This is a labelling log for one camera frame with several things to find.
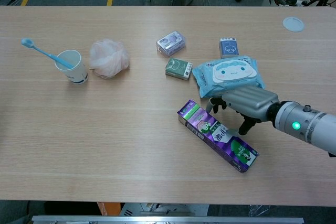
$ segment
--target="white paper cup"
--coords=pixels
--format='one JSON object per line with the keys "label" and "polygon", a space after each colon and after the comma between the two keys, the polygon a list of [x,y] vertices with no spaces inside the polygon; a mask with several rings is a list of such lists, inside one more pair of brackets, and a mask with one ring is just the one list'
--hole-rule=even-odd
{"label": "white paper cup", "polygon": [[58,58],[67,61],[74,67],[68,69],[62,64],[55,62],[55,67],[64,73],[68,79],[74,84],[83,84],[88,80],[88,72],[86,71],[85,65],[82,61],[82,56],[76,50],[65,50],[61,52]]}

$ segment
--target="table surface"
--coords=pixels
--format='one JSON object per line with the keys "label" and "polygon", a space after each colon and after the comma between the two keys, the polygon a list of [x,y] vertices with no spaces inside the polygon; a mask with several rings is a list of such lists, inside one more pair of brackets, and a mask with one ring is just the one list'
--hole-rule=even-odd
{"label": "table surface", "polygon": [[[258,60],[280,100],[336,114],[336,10],[328,7],[0,7],[0,198],[120,202],[336,206],[336,158],[258,124],[243,137],[260,152],[241,174],[177,119],[193,99],[193,77],[164,74],[155,42],[186,38],[174,57],[194,66],[218,59],[221,37]],[[296,16],[306,27],[287,31]],[[57,54],[124,42],[130,67],[71,84],[22,37]],[[228,127],[243,118],[216,115]]]}

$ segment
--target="toothbrush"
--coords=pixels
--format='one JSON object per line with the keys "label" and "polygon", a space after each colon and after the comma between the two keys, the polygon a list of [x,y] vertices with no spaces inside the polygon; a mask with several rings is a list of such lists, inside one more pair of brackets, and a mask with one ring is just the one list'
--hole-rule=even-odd
{"label": "toothbrush", "polygon": [[66,62],[65,60],[59,59],[55,55],[48,54],[47,52],[44,52],[43,50],[39,49],[38,47],[35,47],[34,42],[31,39],[24,38],[24,39],[21,40],[21,44],[28,47],[28,48],[33,48],[33,49],[41,52],[42,54],[48,56],[50,59],[54,60],[57,63],[60,63],[61,65],[65,66],[69,69],[73,68],[73,65]]}

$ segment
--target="robotic hand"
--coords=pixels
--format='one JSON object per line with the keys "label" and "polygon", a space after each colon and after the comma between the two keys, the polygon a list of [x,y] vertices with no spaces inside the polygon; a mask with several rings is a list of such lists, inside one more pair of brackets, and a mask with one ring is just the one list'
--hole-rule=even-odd
{"label": "robotic hand", "polygon": [[211,98],[206,107],[218,112],[219,105],[234,109],[244,117],[238,133],[246,133],[256,124],[271,121],[273,126],[336,155],[336,116],[302,106],[297,102],[280,102],[278,95],[254,86],[243,86],[225,91],[222,97]]}

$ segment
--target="purple toothpaste box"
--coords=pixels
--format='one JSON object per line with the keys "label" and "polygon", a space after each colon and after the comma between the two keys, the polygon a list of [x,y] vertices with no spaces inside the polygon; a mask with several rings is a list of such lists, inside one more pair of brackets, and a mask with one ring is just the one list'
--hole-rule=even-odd
{"label": "purple toothpaste box", "polygon": [[241,173],[246,172],[259,155],[252,147],[236,136],[227,133],[228,128],[189,100],[178,111],[178,120],[194,132]]}

